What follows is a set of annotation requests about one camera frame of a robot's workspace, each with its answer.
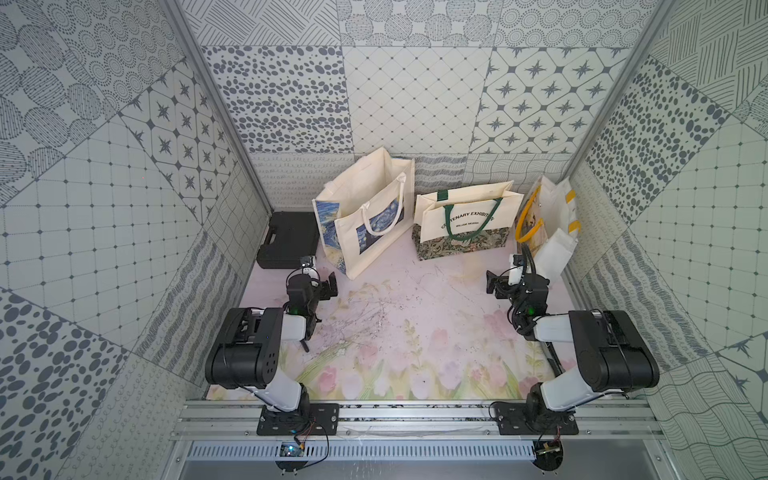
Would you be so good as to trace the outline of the starry night canvas tote bag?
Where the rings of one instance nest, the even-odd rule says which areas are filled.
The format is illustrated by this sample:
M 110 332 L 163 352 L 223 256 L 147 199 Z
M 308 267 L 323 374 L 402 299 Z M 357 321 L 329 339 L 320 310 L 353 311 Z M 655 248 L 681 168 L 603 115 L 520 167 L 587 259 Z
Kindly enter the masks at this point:
M 354 279 L 413 225 L 415 161 L 379 148 L 326 183 L 312 206 L 326 258 Z

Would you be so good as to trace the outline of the black tool near right arm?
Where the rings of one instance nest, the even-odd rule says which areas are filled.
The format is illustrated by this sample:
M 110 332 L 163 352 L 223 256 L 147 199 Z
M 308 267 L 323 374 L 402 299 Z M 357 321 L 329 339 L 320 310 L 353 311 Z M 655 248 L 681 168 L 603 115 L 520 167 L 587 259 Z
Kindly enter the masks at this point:
M 555 377 L 559 377 L 565 372 L 565 369 L 560 361 L 557 351 L 551 342 L 544 343 L 544 351 L 547 361 L 552 368 Z

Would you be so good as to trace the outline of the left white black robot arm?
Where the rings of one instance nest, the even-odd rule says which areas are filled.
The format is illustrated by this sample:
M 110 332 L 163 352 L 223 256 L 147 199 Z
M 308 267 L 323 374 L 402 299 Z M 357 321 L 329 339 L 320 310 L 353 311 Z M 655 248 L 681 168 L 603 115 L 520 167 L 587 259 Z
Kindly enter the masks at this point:
M 323 280 L 313 267 L 286 278 L 288 301 L 281 307 L 230 309 L 204 365 L 205 379 L 227 390 L 245 390 L 269 414 L 306 420 L 310 414 L 306 387 L 279 366 L 283 344 L 297 342 L 308 350 L 320 319 L 317 307 L 338 295 L 336 276 Z

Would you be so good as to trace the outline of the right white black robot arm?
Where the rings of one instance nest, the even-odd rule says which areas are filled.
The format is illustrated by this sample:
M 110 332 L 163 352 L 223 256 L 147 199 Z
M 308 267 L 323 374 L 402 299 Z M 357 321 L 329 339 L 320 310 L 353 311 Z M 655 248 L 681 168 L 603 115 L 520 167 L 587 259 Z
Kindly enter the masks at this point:
M 572 345 L 576 365 L 563 367 L 550 349 L 555 378 L 526 395 L 523 419 L 538 432 L 565 426 L 578 406 L 605 395 L 627 394 L 658 384 L 660 369 L 629 315 L 622 310 L 547 311 L 550 281 L 513 267 L 486 273 L 486 292 L 510 302 L 507 321 L 528 342 Z

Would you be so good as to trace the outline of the black plastic tool case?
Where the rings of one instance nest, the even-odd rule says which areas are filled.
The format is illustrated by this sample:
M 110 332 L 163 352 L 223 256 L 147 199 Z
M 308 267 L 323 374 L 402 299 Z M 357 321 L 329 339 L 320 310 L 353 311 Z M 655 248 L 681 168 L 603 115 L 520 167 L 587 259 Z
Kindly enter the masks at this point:
M 296 269 L 314 256 L 320 235 L 311 212 L 275 212 L 260 245 L 256 262 L 262 269 Z

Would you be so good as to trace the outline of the left small circuit board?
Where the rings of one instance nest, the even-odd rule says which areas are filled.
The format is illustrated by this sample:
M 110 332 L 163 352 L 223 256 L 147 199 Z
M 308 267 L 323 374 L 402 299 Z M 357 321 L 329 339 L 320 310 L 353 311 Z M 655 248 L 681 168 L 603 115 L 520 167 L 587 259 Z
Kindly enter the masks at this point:
M 302 461 L 305 458 L 305 450 L 302 444 L 295 442 L 282 442 L 278 452 L 281 461 Z

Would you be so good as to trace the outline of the small circuit board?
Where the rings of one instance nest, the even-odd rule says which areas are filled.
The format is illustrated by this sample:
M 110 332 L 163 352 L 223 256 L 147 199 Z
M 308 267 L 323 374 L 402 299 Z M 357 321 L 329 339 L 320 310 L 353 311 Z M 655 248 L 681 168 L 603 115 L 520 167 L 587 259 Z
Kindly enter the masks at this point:
M 557 470 L 563 463 L 563 448 L 560 441 L 536 441 L 533 444 L 535 459 L 533 465 L 544 472 Z
M 282 442 L 278 452 L 281 461 L 302 461 L 305 458 L 305 450 L 302 444 L 295 442 Z

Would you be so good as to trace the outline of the right small circuit board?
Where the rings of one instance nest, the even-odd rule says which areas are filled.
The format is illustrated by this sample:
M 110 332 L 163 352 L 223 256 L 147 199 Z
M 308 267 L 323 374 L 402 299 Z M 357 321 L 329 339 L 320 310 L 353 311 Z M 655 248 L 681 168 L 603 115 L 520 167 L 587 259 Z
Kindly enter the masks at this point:
M 557 470 L 563 463 L 563 448 L 560 441 L 536 441 L 533 444 L 535 459 L 533 465 L 544 472 Z

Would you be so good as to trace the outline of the yellow handled illustrated tote bag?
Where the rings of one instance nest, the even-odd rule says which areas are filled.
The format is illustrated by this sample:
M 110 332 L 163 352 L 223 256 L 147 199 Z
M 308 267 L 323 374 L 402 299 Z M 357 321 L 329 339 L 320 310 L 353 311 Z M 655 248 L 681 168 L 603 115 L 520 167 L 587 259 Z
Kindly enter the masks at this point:
M 538 275 L 548 280 L 561 276 L 575 252 L 580 230 L 570 180 L 555 184 L 540 177 L 525 195 L 515 225 L 515 241 L 528 247 Z

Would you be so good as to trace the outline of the green handled floral tote bag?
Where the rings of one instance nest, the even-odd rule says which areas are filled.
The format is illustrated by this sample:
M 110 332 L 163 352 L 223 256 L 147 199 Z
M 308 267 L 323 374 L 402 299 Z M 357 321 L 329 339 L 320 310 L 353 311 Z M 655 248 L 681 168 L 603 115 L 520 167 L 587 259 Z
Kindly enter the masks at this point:
M 523 199 L 511 181 L 418 195 L 412 229 L 417 257 L 424 261 L 504 247 Z

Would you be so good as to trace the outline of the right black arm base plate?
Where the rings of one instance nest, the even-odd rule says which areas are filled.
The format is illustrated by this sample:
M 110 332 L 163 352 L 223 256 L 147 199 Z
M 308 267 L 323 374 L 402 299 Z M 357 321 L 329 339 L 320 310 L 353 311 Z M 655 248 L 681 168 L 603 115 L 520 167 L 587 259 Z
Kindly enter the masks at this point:
M 520 401 L 494 401 L 488 410 L 500 435 L 557 436 L 579 433 L 573 412 L 554 412 Z

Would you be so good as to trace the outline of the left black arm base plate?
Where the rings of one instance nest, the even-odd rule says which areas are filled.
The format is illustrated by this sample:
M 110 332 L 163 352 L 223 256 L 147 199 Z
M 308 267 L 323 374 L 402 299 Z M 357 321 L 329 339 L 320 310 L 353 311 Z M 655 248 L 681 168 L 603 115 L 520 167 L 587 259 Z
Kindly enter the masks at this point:
M 258 436 L 335 436 L 340 405 L 317 403 L 291 412 L 272 411 L 263 407 L 257 427 Z

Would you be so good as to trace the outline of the aluminium rail frame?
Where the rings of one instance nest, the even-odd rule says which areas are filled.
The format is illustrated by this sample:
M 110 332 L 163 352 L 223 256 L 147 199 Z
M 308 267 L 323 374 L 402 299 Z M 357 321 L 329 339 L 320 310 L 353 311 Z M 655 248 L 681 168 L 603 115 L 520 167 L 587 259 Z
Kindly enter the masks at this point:
M 562 427 L 537 429 L 524 419 L 525 405 L 493 401 L 340 401 L 337 407 L 319 402 L 308 422 L 318 439 L 512 439 L 651 440 L 662 429 L 644 400 L 603 398 L 566 415 Z M 300 437 L 299 426 L 272 425 L 256 401 L 190 401 L 181 411 L 174 440 L 250 440 Z

